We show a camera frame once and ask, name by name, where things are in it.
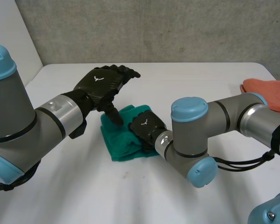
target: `orange towel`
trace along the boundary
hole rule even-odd
[[[241,92],[256,92],[263,96],[270,109],[280,113],[280,81],[246,79],[240,86]]]

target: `light blue joint cap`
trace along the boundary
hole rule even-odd
[[[0,80],[11,76],[16,70],[17,66],[11,59],[8,50],[0,45]]]
[[[202,188],[216,177],[217,172],[217,162],[213,157],[206,157],[190,169],[187,175],[187,181],[196,188]]]
[[[11,184],[24,172],[0,156],[0,182]]]
[[[275,218],[268,216],[272,212]],[[265,202],[252,210],[248,217],[248,224],[280,224],[280,193],[268,202]]]
[[[199,97],[184,97],[171,105],[171,119],[180,122],[190,122],[201,118],[209,109],[207,102]]]
[[[263,96],[261,96],[259,93],[256,93],[256,92],[247,92],[247,93],[257,96],[259,99],[261,99],[261,101],[263,102],[264,105],[268,106],[266,99]]]

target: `robotic arm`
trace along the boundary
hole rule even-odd
[[[33,109],[14,61],[0,46],[0,182],[18,180],[65,137],[82,135],[86,116],[104,111],[123,125],[112,104],[114,96],[138,72],[125,66],[104,66],[90,71],[73,91]]]
[[[257,93],[207,103],[198,97],[181,98],[171,106],[172,131],[152,111],[140,114],[129,125],[144,144],[156,151],[197,188],[209,184],[218,168],[246,171],[280,155],[280,114],[269,109]],[[252,161],[231,162],[208,154],[208,138],[238,131],[268,146],[271,150]],[[221,167],[223,163],[233,169]],[[246,168],[235,165],[250,165]],[[280,224],[280,194],[256,207],[248,224]]]

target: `gray wall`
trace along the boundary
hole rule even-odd
[[[257,62],[280,79],[280,0],[16,0],[44,65]]]

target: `green towel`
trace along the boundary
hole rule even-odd
[[[150,153],[143,152],[142,143],[128,128],[128,124],[132,123],[134,117],[147,110],[150,110],[150,107],[147,105],[138,107],[129,105],[123,108],[119,112],[124,121],[122,127],[113,124],[105,114],[101,116],[101,131],[112,161],[127,161],[139,157],[158,155],[156,151]]]

